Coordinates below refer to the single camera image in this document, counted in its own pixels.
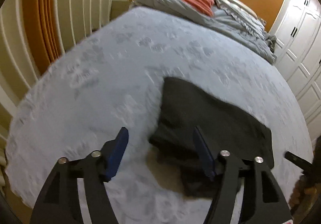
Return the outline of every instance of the nightstand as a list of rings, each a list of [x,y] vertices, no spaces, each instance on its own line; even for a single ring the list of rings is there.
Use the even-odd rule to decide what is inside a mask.
[[[130,3],[130,0],[111,0],[110,20],[125,13],[129,8]]]

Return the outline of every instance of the bed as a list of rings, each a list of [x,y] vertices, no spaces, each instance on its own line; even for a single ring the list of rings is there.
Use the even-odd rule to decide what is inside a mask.
[[[175,76],[271,129],[272,172],[288,200],[300,169],[283,153],[313,157],[302,112],[262,49],[256,52],[232,36],[239,29],[236,34],[257,39],[250,34],[255,29],[234,24],[232,10],[215,11],[215,26],[209,27],[140,2],[53,63],[11,123],[6,174],[12,191],[33,207],[58,158],[83,158],[125,126],[128,147],[117,175],[105,185],[119,223],[203,223],[211,201],[184,197],[178,170],[158,164],[147,141],[157,127],[163,78]],[[80,180],[78,187],[84,223],[90,223]],[[238,223],[241,202],[242,189],[231,223]]]

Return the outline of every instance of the blue gripper pad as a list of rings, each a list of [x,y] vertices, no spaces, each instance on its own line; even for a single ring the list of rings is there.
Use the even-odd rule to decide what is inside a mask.
[[[119,168],[119,164],[123,158],[129,139],[128,130],[122,127],[116,139],[106,142],[101,152],[107,162],[106,177],[110,181],[114,177]]]
[[[193,130],[193,142],[194,142],[194,146],[198,154],[198,157],[200,158],[205,175],[208,176],[211,181],[213,181],[214,176],[216,175],[215,161],[202,137],[202,134],[200,133],[197,127],[195,127]]]

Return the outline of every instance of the metal screw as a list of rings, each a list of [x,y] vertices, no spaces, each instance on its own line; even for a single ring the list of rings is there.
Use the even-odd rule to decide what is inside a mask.
[[[231,155],[230,152],[227,151],[227,150],[220,151],[219,153],[220,153],[222,156],[224,156],[224,157],[228,157],[228,156]]]
[[[102,153],[100,151],[93,151],[91,153],[91,156],[94,157],[94,158],[97,158],[97,157],[99,157],[101,155],[102,155]]]
[[[262,162],[263,162],[263,158],[262,158],[262,157],[255,157],[254,160],[255,160],[257,163],[262,163]]]
[[[58,163],[59,164],[64,164],[68,161],[68,159],[66,157],[61,157],[59,160],[58,160]]]

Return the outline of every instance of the curtain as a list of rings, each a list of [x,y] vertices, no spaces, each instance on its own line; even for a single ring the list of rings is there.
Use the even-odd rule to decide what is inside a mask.
[[[41,75],[61,55],[52,1],[22,0],[26,35]]]
[[[38,76],[24,29],[22,0],[5,0],[0,8],[0,166],[6,166],[10,121]],[[4,184],[0,171],[0,190]]]

